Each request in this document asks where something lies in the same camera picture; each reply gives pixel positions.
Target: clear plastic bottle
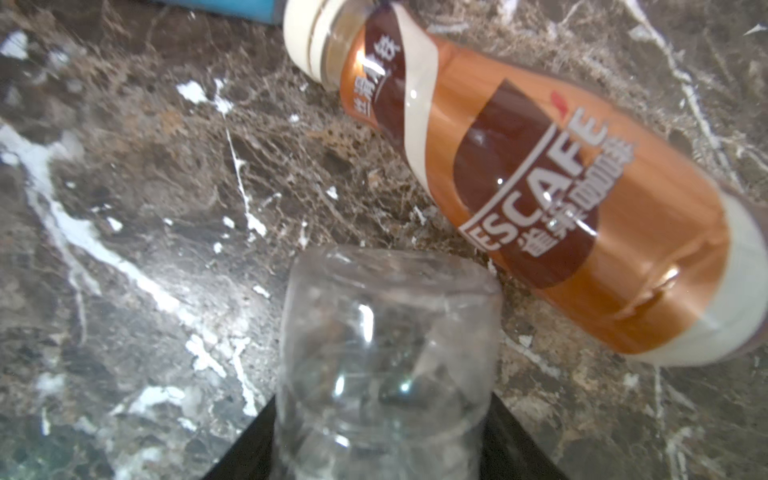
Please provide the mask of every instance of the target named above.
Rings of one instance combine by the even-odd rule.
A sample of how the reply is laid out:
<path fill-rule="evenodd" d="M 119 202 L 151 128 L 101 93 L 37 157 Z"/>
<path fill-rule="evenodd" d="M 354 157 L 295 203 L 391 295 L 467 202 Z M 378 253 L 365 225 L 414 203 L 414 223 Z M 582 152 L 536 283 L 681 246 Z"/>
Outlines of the clear plastic bottle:
<path fill-rule="evenodd" d="M 467 240 L 615 351 L 700 365 L 765 340 L 768 209 L 603 98 L 430 35 L 398 2 L 289 0 L 284 35 Z"/>
<path fill-rule="evenodd" d="M 476 480 L 502 307 L 481 266 L 323 247 L 291 270 L 272 480 Z"/>

